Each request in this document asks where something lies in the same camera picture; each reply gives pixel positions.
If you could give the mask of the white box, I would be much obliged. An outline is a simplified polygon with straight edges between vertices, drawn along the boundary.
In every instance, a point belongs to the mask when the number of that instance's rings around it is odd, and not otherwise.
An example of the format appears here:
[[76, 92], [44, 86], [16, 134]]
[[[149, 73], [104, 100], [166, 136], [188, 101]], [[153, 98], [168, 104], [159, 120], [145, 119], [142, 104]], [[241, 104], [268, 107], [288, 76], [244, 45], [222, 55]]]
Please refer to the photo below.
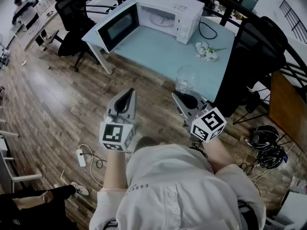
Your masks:
[[294, 230], [307, 230], [307, 195], [289, 192], [276, 219], [292, 223]]

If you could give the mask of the brown wooden board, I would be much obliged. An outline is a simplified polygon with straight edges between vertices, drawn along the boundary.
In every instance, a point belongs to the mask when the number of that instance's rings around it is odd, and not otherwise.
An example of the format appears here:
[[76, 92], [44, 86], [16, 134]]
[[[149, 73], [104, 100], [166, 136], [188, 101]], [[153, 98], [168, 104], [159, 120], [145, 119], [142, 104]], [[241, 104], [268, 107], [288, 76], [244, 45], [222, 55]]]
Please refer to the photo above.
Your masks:
[[307, 104], [279, 71], [272, 74], [269, 118], [307, 152]]

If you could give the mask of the person's left forearm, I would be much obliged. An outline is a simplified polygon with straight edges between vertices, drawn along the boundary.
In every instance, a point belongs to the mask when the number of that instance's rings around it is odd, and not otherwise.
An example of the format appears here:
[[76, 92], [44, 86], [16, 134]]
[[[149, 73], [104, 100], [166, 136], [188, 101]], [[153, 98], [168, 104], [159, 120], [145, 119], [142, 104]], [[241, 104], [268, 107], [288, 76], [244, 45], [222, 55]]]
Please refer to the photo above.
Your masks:
[[126, 156], [124, 152], [109, 150], [107, 154], [105, 189], [127, 189]]

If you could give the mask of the white metal rack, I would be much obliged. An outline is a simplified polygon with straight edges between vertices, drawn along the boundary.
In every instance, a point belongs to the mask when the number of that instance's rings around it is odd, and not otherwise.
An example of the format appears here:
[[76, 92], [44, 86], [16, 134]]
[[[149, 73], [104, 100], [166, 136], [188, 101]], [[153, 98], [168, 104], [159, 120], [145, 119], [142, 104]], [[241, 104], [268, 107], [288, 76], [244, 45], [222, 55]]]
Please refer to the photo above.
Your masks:
[[42, 173], [20, 175], [15, 167], [15, 158], [13, 157], [7, 138], [18, 139], [20, 135], [16, 132], [10, 132], [2, 129], [7, 121], [0, 117], [0, 187], [5, 194], [15, 193], [18, 187], [24, 188], [24, 183], [33, 180], [41, 180]]

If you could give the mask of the white power strip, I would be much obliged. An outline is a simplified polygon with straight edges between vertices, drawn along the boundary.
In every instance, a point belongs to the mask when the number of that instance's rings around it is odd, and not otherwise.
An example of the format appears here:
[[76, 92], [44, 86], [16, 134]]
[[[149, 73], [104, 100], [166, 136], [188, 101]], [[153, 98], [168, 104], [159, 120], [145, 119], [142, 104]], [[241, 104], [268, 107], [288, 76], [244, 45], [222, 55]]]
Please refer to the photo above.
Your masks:
[[86, 166], [86, 160], [85, 160], [85, 156], [84, 156], [83, 150], [82, 149], [78, 149], [78, 150], [76, 150], [76, 153], [77, 153], [77, 158], [78, 158], [79, 165], [81, 167], [85, 167]]

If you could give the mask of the black tripod stand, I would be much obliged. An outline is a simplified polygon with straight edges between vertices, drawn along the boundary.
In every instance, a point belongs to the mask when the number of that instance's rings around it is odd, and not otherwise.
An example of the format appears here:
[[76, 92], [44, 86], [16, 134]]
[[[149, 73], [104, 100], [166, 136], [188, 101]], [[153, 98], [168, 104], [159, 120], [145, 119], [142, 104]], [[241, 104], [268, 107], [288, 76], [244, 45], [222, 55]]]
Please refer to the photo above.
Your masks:
[[266, 114], [261, 114], [259, 116], [256, 116], [256, 117], [253, 117], [253, 118], [248, 118], [248, 119], [245, 119], [245, 117], [248, 115], [248, 114], [251, 114], [253, 113], [256, 108], [261, 104], [261, 103], [265, 103], [265, 104], [268, 104], [269, 103], [269, 100], [268, 100], [268, 97], [270, 96], [270, 94], [268, 94], [265, 98], [261, 98], [259, 92], [260, 91], [254, 91], [254, 92], [251, 92], [243, 101], [243, 104], [245, 104], [245, 110], [246, 110], [246, 114], [243, 115], [242, 117], [240, 117], [238, 120], [234, 121], [233, 122], [233, 125], [236, 125], [236, 124], [239, 124], [239, 123], [243, 123], [243, 122], [247, 122], [247, 121], [250, 121], [250, 120], [253, 120], [253, 119], [256, 119], [258, 117], [262, 117], [262, 116], [265, 116]]

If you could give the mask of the black office chair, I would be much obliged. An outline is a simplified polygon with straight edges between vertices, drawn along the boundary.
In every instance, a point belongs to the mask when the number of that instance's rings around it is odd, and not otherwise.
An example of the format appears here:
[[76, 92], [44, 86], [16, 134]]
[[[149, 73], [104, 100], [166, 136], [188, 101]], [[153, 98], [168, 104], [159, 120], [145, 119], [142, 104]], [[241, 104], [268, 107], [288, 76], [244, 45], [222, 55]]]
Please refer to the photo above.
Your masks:
[[242, 21], [213, 103], [223, 116], [230, 117], [262, 77], [285, 65], [287, 44], [285, 34], [270, 18]]
[[55, 36], [60, 42], [58, 56], [78, 55], [74, 70], [79, 71], [78, 64], [85, 53], [94, 59], [96, 56], [91, 52], [88, 44], [82, 40], [83, 36], [94, 27], [95, 22], [90, 19], [86, 12], [86, 0], [55, 0], [55, 9], [58, 12], [65, 30], [68, 32], [64, 39]]

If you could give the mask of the black window grille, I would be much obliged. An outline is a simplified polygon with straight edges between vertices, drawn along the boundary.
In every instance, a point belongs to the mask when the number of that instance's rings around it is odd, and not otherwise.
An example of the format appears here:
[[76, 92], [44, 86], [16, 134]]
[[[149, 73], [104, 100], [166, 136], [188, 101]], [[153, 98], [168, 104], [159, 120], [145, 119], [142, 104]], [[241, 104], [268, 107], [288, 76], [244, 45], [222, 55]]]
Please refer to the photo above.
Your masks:
[[288, 21], [291, 31], [296, 39], [307, 44], [307, 28], [304, 26], [292, 7], [286, 0], [283, 0], [279, 8], [283, 12], [285, 19]]

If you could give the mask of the white table leg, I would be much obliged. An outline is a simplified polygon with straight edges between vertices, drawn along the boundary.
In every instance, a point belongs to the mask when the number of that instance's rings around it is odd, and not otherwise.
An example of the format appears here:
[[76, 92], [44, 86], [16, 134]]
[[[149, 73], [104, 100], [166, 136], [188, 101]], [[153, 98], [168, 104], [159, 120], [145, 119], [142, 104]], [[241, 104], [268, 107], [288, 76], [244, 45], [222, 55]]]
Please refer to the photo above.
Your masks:
[[107, 74], [112, 75], [114, 65], [106, 61], [103, 54], [100, 52], [101, 48], [88, 42], [87, 44]]

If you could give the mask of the white desk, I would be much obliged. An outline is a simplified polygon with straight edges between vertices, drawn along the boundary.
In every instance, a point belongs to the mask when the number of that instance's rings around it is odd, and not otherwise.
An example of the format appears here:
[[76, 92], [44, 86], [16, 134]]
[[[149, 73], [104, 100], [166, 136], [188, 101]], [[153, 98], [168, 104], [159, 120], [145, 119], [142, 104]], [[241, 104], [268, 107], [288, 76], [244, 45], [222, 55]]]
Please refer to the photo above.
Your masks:
[[40, 35], [41, 31], [47, 27], [51, 20], [58, 14], [55, 9], [55, 4], [50, 6], [43, 12], [38, 20], [22, 35], [14, 34], [18, 39], [18, 45], [22, 50], [26, 51], [28, 46]]

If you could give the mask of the white microwave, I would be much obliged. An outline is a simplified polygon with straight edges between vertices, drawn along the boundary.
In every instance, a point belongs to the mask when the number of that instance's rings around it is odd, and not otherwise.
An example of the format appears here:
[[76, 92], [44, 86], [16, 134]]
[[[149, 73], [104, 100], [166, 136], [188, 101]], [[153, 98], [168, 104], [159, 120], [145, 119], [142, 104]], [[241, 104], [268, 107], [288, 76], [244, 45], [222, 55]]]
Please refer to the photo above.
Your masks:
[[203, 9], [204, 3], [198, 0], [126, 0], [107, 14], [94, 31], [108, 53], [140, 26], [187, 44], [199, 25]]

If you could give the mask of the person's right forearm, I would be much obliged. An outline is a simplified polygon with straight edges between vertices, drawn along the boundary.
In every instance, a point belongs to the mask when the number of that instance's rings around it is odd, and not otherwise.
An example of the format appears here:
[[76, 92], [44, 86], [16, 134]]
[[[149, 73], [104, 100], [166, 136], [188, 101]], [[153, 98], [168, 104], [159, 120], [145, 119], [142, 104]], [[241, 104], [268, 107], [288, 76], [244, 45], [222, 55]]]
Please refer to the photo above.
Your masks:
[[219, 138], [214, 138], [208, 143], [202, 142], [202, 146], [214, 173], [235, 163]]

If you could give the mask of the person's white shirt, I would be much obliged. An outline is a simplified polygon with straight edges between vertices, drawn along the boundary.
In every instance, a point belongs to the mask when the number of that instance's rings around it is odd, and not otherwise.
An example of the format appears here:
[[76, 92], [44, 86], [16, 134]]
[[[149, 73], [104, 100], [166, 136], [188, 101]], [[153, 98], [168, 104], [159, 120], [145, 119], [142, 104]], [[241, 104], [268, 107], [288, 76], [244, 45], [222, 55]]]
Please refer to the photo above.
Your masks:
[[235, 164], [214, 173], [177, 144], [145, 147], [127, 164], [127, 189], [101, 189], [90, 230], [263, 230], [266, 207]]

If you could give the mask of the clear glass vase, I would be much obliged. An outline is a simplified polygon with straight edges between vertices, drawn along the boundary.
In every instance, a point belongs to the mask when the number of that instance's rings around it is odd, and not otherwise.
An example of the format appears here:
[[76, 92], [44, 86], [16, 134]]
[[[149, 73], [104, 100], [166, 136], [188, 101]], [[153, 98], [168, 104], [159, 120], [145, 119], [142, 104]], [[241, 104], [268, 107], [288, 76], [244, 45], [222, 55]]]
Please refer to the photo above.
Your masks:
[[177, 70], [176, 91], [188, 93], [192, 91], [198, 82], [198, 73], [192, 66], [182, 66]]

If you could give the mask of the white flower bouquet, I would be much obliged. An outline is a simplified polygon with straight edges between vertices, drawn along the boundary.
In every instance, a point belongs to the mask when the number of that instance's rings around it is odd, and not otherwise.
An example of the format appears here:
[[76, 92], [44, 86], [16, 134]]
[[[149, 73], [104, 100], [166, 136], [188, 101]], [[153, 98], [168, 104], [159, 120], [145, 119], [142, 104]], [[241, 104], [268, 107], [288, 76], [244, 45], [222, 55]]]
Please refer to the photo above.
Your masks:
[[212, 48], [207, 42], [196, 43], [196, 58], [204, 59], [206, 61], [214, 62], [218, 59], [218, 51], [225, 50], [226, 48]]

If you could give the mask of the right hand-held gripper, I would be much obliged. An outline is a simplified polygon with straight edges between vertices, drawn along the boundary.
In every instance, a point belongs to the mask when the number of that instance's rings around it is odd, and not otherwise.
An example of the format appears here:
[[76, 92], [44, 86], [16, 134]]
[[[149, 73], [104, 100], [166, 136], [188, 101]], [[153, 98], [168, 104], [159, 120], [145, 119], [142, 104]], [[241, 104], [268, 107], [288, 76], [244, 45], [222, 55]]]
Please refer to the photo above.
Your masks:
[[226, 120], [220, 111], [205, 103], [197, 93], [172, 92], [177, 109], [185, 118], [184, 128], [190, 136], [209, 142], [224, 129]]

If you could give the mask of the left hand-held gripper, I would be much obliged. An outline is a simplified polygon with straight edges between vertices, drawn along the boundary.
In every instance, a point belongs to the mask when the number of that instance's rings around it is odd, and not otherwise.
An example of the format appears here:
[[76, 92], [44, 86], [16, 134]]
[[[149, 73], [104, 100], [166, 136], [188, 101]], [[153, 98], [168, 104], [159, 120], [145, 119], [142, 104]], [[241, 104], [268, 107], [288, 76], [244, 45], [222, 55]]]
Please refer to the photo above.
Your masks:
[[136, 134], [136, 91], [123, 90], [107, 105], [107, 114], [100, 123], [99, 142], [107, 150], [128, 151]]

